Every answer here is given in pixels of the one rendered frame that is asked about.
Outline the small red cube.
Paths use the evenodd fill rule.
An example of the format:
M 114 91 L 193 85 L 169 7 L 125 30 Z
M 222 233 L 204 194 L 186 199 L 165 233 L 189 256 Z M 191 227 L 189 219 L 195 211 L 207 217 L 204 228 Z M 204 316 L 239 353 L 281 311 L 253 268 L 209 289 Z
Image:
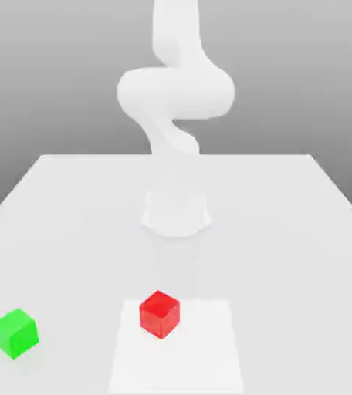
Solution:
M 165 339 L 180 322 L 179 300 L 157 290 L 139 305 L 140 327 Z

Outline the small green cube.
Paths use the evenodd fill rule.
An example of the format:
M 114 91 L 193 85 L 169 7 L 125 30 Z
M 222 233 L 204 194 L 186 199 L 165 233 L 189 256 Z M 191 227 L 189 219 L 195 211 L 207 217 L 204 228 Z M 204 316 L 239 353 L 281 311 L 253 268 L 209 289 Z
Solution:
M 36 321 L 22 309 L 0 317 L 0 350 L 16 359 L 39 343 Z

